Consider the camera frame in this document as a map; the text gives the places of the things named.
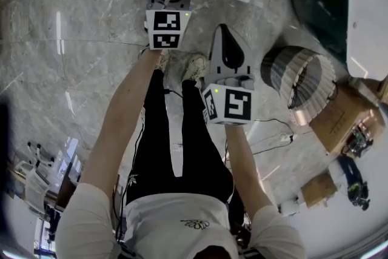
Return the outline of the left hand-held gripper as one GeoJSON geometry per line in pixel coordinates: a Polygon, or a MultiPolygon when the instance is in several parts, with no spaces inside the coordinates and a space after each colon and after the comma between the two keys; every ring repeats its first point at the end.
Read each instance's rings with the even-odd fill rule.
{"type": "Polygon", "coordinates": [[[192,11],[190,0],[147,0],[144,27],[151,50],[178,50],[192,11]]]}

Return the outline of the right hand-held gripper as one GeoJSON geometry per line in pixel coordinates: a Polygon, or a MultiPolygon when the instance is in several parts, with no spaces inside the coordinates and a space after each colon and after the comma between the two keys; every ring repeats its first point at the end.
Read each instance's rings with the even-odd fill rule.
{"type": "Polygon", "coordinates": [[[254,120],[253,106],[258,92],[217,84],[217,80],[253,74],[252,51],[243,38],[226,24],[217,26],[213,33],[209,54],[209,72],[204,77],[202,97],[207,123],[244,125],[254,120]]]}

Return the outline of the person's right hand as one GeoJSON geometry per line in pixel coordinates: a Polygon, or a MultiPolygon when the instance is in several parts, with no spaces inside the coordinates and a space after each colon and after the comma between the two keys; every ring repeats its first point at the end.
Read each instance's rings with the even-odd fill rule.
{"type": "Polygon", "coordinates": [[[255,79],[253,76],[242,75],[236,77],[222,78],[217,80],[216,83],[222,86],[239,87],[247,90],[253,90],[255,79]]]}

